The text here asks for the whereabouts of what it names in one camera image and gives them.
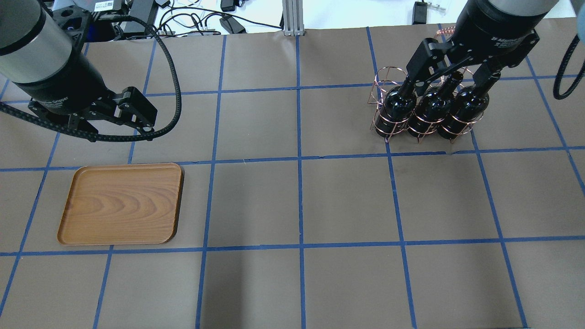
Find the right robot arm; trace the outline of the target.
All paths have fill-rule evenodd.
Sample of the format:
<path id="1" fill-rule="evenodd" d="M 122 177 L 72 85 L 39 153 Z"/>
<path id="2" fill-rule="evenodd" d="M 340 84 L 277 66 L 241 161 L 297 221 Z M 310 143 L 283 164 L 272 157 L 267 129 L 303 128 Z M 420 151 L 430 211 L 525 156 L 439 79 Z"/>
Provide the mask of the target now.
<path id="1" fill-rule="evenodd" d="M 555 0 L 468 0 L 447 41 L 426 38 L 407 63 L 402 89 L 421 96 L 439 77 L 468 65 L 495 71 L 524 60 L 539 38 L 535 27 Z"/>

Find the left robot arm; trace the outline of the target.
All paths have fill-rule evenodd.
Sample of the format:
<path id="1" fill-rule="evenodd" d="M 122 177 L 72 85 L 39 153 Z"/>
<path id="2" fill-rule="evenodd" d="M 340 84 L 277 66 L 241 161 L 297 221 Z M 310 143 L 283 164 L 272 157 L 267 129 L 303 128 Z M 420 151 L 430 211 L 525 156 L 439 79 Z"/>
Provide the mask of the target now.
<path id="1" fill-rule="evenodd" d="M 39 125 L 96 141 L 92 121 L 150 133 L 157 109 L 134 87 L 117 94 L 81 52 L 89 14 L 75 6 L 51 15 L 37 0 L 1 2 L 1 73 L 31 100 Z"/>

